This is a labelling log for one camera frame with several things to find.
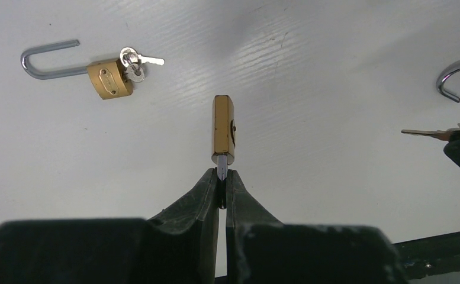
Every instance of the key blade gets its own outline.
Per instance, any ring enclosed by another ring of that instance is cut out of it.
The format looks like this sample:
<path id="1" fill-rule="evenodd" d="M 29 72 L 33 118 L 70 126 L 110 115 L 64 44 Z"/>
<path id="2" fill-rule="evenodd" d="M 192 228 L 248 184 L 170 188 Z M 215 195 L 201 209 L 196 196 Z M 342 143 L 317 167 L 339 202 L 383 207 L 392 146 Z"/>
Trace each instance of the key blade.
<path id="1" fill-rule="evenodd" d="M 424 130 L 403 129 L 403 130 L 401 130 L 401 133 L 410 134 L 410 135 L 417 135 L 417 136 L 428 136 L 428 137 L 432 137 L 432 138 L 439 139 L 439 140 L 442 140 L 442 141 L 448 141 L 450 136 L 451 136 L 451 132 L 441 131 L 441 130 L 424 131 Z"/>
<path id="2" fill-rule="evenodd" d="M 141 61 L 141 64 L 142 63 L 153 63 L 153 64 L 156 64 L 156 65 L 164 65 L 165 64 L 165 60 L 161 59 L 161 58 L 155 58 L 155 57 L 147 57 L 147 56 L 142 56 L 141 54 L 138 54 L 139 56 L 139 60 Z"/>
<path id="3" fill-rule="evenodd" d="M 403 134 L 410 134 L 410 135 L 418 135 L 418 136 L 434 136 L 437 134 L 435 131 L 424 131 L 424 130 L 411 130 L 411 129 L 403 129 L 401 130 Z"/>

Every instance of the white surface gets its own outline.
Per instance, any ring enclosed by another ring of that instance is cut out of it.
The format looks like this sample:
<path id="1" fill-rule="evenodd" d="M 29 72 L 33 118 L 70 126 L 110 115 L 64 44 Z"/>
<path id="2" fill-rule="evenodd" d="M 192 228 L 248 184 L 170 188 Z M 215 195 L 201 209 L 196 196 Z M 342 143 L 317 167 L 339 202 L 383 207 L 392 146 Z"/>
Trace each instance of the white surface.
<path id="1" fill-rule="evenodd" d="M 22 70 L 26 48 L 73 38 L 33 64 L 124 46 L 166 64 L 108 101 L 85 75 Z M 211 104 L 230 95 L 231 168 L 281 221 L 369 224 L 394 242 L 460 231 L 460 168 L 443 142 L 400 134 L 460 122 L 433 86 L 458 59 L 460 0 L 1 1 L 0 222 L 152 217 L 214 166 Z M 448 85 L 460 95 L 460 73 Z"/>

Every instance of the brass padlock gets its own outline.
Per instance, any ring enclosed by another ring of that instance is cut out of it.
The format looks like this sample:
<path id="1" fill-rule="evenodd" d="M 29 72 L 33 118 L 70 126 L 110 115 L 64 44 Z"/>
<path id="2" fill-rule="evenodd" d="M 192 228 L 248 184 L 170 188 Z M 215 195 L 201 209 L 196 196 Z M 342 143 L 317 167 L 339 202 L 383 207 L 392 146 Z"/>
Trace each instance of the brass padlock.
<path id="1" fill-rule="evenodd" d="M 218 164 L 218 156 L 226 157 L 226 164 L 235 161 L 235 120 L 233 102 L 229 96 L 215 96 L 213 102 L 213 155 L 212 160 Z"/>
<path id="2" fill-rule="evenodd" d="M 120 52 L 119 59 L 91 63 L 87 67 L 76 67 L 53 72 L 36 70 L 29 62 L 29 56 L 53 50 L 66 49 L 80 45 L 78 40 L 69 40 L 62 43 L 47 44 L 45 46 L 28 49 L 21 55 L 21 64 L 26 73 L 40 80 L 62 78 L 88 73 L 94 89 L 102 99 L 114 99 L 129 96 L 133 93 L 133 82 L 142 82 L 146 77 L 145 63 L 163 65 L 161 58 L 146 57 L 138 54 L 131 47 L 125 47 Z"/>
<path id="3" fill-rule="evenodd" d="M 87 72 L 94 89 L 102 99 L 114 99 L 132 95 L 132 81 L 124 78 L 125 67 L 120 59 L 93 63 Z"/>

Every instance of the padlock body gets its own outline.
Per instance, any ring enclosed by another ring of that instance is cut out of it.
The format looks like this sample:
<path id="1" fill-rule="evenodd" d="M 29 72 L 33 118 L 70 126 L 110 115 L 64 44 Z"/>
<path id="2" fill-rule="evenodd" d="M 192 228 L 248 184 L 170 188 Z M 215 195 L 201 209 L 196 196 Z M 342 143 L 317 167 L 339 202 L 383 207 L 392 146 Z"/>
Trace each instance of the padlock body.
<path id="1" fill-rule="evenodd" d="M 213 155 L 226 155 L 227 163 L 235 160 L 235 120 L 233 119 L 233 102 L 229 96 L 215 96 L 213 102 Z"/>
<path id="2" fill-rule="evenodd" d="M 124 77 L 124 71 L 125 67 L 119 59 L 96 62 L 87 66 L 90 81 L 102 99 L 132 95 L 132 81 Z"/>

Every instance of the key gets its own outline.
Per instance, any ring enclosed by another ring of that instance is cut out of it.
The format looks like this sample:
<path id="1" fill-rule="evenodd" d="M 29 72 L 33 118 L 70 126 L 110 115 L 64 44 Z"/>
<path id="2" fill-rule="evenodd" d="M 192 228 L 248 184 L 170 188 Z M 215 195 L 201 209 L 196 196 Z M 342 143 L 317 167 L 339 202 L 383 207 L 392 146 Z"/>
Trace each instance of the key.
<path id="1" fill-rule="evenodd" d="M 423 131 L 423 130 L 408 130 L 408 129 L 403 129 L 401 130 L 401 133 L 403 134 L 410 134 L 410 135 L 418 135 L 418 136 L 428 136 L 432 137 L 435 139 L 439 139 L 442 141 L 449 141 L 449 138 L 451 137 L 451 134 L 453 131 L 442 131 L 442 130 L 437 130 L 437 131 Z"/>
<path id="2" fill-rule="evenodd" d="M 401 130 L 401 133 L 403 134 L 410 134 L 410 135 L 418 135 L 418 136 L 428 136 L 432 137 L 435 139 L 439 139 L 441 141 L 449 141 L 451 138 L 451 134 L 454 132 L 460 131 L 460 123 L 457 124 L 458 127 L 455 128 L 450 128 L 446 131 L 443 130 L 437 130 L 437 131 L 423 131 L 423 130 L 408 130 L 408 129 L 403 129 Z"/>
<path id="3" fill-rule="evenodd" d="M 132 63 L 129 65 L 125 73 L 127 79 L 136 83 L 140 83 L 146 78 L 146 70 L 144 69 L 144 65 L 139 65 L 138 63 Z"/>
<path id="4" fill-rule="evenodd" d="M 137 51 L 133 49 L 132 47 L 124 47 L 120 51 L 120 60 L 123 66 L 125 66 L 125 68 L 127 68 L 132 63 L 138 63 L 138 64 L 153 63 L 156 65 L 165 64 L 165 60 L 161 58 L 143 56 L 137 53 Z"/>

